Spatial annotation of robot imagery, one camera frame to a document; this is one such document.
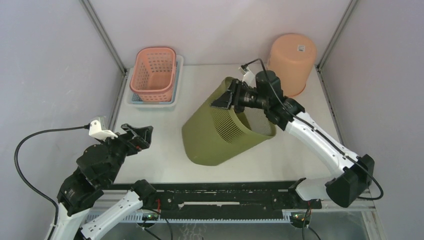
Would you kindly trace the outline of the green plastic waste bin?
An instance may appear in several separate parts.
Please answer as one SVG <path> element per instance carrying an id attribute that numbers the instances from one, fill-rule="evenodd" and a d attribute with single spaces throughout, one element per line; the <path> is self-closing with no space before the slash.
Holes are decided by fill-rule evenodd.
<path id="1" fill-rule="evenodd" d="M 226 77 L 182 126 L 182 141 L 187 157 L 195 164 L 217 166 L 272 139 L 276 126 L 262 109 L 246 107 L 243 112 L 211 107 L 230 86 Z"/>

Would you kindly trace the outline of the pink perforated basket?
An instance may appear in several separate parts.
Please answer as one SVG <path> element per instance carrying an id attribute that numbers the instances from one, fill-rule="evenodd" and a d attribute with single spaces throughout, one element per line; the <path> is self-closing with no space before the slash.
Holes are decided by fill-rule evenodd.
<path id="1" fill-rule="evenodd" d="M 170 47 L 147 47 L 139 51 L 130 89 L 143 100 L 147 95 L 170 95 L 177 70 L 176 57 L 176 52 Z"/>

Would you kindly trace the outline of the orange plastic bucket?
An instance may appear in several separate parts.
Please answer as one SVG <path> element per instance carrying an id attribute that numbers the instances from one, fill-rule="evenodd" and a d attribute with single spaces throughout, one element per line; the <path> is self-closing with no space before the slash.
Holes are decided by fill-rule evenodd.
<path id="1" fill-rule="evenodd" d="M 307 36 L 287 33 L 272 44 L 267 69 L 280 79 L 284 95 L 294 97 L 302 93 L 317 58 L 317 48 Z"/>

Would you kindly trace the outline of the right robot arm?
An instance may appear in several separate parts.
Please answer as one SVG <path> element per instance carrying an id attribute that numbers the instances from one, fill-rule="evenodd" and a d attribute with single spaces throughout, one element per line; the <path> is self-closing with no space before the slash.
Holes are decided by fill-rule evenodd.
<path id="1" fill-rule="evenodd" d="M 326 133 L 293 98 L 284 95 L 281 80 L 271 70 L 255 75 L 255 86 L 233 78 L 229 87 L 211 102 L 211 107 L 260 109 L 269 122 L 296 137 L 327 167 L 330 177 L 302 178 L 289 194 L 289 203 L 302 208 L 310 200 L 329 198 L 342 208 L 349 207 L 375 181 L 375 161 L 365 154 L 358 155 Z"/>

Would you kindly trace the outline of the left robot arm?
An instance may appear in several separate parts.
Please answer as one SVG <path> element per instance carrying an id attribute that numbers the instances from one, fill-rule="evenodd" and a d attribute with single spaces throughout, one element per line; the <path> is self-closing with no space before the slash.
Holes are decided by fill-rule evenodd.
<path id="1" fill-rule="evenodd" d="M 131 185 L 127 194 L 98 218 L 83 224 L 94 203 L 114 183 L 126 157 L 148 149 L 152 126 L 133 127 L 127 123 L 123 134 L 106 129 L 99 120 L 85 126 L 99 141 L 86 148 L 76 160 L 77 169 L 60 186 L 57 220 L 52 223 L 51 240 L 98 240 L 130 213 L 149 209 L 156 203 L 156 189 L 145 179 Z"/>

